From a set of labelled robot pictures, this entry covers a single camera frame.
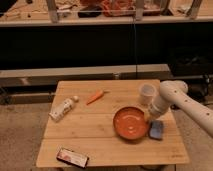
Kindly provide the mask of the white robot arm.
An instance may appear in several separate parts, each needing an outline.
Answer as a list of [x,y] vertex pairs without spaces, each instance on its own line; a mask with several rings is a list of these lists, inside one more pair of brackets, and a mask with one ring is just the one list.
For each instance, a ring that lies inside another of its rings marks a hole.
[[187,92],[188,85],[184,81],[162,81],[148,106],[149,119],[161,117],[171,105],[176,105],[213,138],[213,110],[193,100]]

